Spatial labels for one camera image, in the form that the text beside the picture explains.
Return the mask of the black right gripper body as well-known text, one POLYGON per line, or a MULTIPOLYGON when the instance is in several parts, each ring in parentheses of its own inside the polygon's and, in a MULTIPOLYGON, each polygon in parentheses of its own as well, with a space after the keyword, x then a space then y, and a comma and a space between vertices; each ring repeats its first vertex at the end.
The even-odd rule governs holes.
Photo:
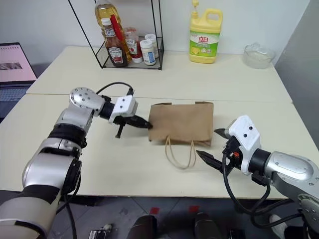
POLYGON ((229 163, 225 164, 225 169, 222 172, 231 172, 233 168, 240 169, 241 167, 241 151, 239 149, 240 143, 235 136, 230 136, 226 129, 222 129, 222 137, 228 139, 222 154, 225 159, 229 159, 229 163))

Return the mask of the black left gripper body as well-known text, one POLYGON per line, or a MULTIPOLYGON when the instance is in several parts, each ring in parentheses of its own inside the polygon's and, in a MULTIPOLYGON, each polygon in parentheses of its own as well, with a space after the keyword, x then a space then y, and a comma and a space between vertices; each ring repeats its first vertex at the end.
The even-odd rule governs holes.
POLYGON ((117 125, 128 124, 130 126, 136 127, 135 119, 136 119, 135 116, 132 116, 132 117, 116 116, 114 119, 114 124, 117 124, 117 125))

